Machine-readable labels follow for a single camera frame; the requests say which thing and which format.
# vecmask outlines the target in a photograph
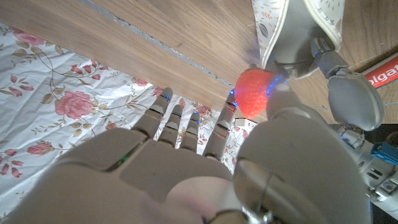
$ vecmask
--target red box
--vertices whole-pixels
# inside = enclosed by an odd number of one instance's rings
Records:
[[[374,88],[379,88],[398,78],[398,52],[362,73]]]

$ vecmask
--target white fabric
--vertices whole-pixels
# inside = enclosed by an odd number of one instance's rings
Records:
[[[0,24],[0,221],[59,155],[107,129],[130,128],[160,92],[143,80]],[[201,154],[220,112],[174,95],[155,138],[176,104],[184,108],[177,147],[196,110]],[[231,132],[222,158],[231,171],[247,136],[239,128]]]
[[[252,0],[262,68],[266,67],[283,28],[289,1],[304,1],[308,11],[303,13],[311,14],[332,40],[336,51],[341,47],[341,23],[345,0]]]

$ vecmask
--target red strawberry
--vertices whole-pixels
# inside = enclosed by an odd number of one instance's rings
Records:
[[[252,119],[267,106],[267,89],[272,73],[260,69],[246,70],[235,85],[235,100],[247,119]]]

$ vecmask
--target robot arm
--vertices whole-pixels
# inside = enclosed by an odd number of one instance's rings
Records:
[[[328,51],[320,54],[326,57]],[[328,71],[335,118],[353,120],[349,123],[363,129],[378,126],[382,110],[377,92],[345,68]],[[364,88],[366,104],[378,111],[358,111],[359,96],[339,88],[340,80],[350,88]],[[236,111],[233,94],[203,155],[196,154],[195,113],[180,149],[174,148],[179,106],[159,140],[152,139],[172,97],[166,88],[131,130],[109,130],[60,157],[5,223],[242,224],[248,223],[246,213],[265,223],[370,222],[367,187],[349,146],[283,80],[267,91],[269,120],[245,140],[231,175],[219,160]],[[341,112],[339,103],[346,98],[357,103],[359,119]]]

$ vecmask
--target wooden surface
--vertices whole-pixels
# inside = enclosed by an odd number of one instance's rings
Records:
[[[340,54],[350,69],[363,72],[398,51],[398,1],[347,0],[343,18]],[[328,123],[335,123],[329,110],[326,80],[320,72],[302,80],[291,80],[300,99]],[[398,123],[398,82],[377,89],[383,102],[384,123]]]
[[[210,72],[235,84],[259,51],[250,0],[94,0]],[[341,55],[362,72],[398,50],[398,1],[346,1]],[[3,0],[0,20],[176,94],[220,110],[229,88],[77,0]],[[302,101],[334,123],[326,80],[289,81]],[[378,89],[385,123],[398,122],[398,82]]]
[[[93,0],[235,84],[260,64],[251,0]]]
[[[75,0],[3,0],[0,21],[162,88],[170,86],[174,93],[216,110],[230,91]]]

